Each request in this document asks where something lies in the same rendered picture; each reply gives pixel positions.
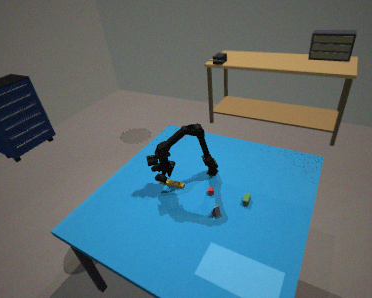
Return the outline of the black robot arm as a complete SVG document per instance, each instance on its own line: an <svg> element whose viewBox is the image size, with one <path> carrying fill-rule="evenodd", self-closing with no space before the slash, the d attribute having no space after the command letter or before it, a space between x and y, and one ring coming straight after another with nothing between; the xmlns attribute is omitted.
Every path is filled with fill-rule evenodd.
<svg viewBox="0 0 372 298"><path fill-rule="evenodd" d="M209 153L206 141L204 139L205 137L204 130L200 124L190 124L187 126L182 126L168 140L159 143L154 152L155 155L146 156L148 166L154 165L151 168L152 172L155 172L155 171L160 172L159 163L161 165L165 165L168 163L168 157L171 156L169 152L170 148L185 135L196 136L198 138L200 146L203 151L203 156L202 156L203 161L205 165L207 165L208 167L207 174L216 176L216 174L219 171L217 170L218 164L216 163L215 159L212 158L212 156ZM159 163L158 163L158 159L159 159Z"/></svg>

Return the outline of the yellow bar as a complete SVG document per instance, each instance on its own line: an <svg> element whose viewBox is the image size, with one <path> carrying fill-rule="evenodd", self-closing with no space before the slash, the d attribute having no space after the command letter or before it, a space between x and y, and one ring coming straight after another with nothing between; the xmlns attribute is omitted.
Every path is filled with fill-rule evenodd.
<svg viewBox="0 0 372 298"><path fill-rule="evenodd" d="M180 188L183 188L184 185L185 185L185 183L178 182L178 181L173 181L173 180L169 180L169 179L167 179L166 184L171 185L171 186L180 187Z"/></svg>

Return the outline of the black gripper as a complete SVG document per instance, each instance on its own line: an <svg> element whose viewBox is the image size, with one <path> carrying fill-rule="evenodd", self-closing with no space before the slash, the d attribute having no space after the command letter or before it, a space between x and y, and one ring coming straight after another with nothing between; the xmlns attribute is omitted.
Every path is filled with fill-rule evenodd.
<svg viewBox="0 0 372 298"><path fill-rule="evenodd" d="M172 166L173 167L172 167ZM166 181L167 181L167 177L166 177L166 173L168 174L168 177L171 176L172 174L172 171L173 171L173 168L175 166L175 162L174 161L170 161L168 160L168 163L165 164L165 165L161 165L159 163L159 166L160 166L160 171L162 171L162 174L157 174L156 177L155 177L155 180L156 181L160 181L160 182L163 182L164 184L166 184Z"/></svg>

